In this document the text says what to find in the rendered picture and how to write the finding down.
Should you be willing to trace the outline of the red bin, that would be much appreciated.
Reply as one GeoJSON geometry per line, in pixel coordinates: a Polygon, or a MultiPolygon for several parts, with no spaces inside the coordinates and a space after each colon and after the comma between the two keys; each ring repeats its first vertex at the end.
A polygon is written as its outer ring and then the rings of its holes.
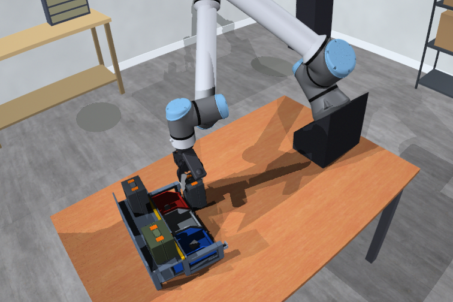
{"type": "Polygon", "coordinates": [[[178,208],[189,210],[188,205],[186,204],[186,202],[184,201],[184,199],[178,192],[166,191],[166,192],[163,192],[159,195],[152,197],[152,199],[155,202],[158,210],[161,212],[161,215],[172,212],[173,210],[178,209],[178,208]],[[164,206],[166,204],[170,205],[169,210],[164,209],[164,206]]]}

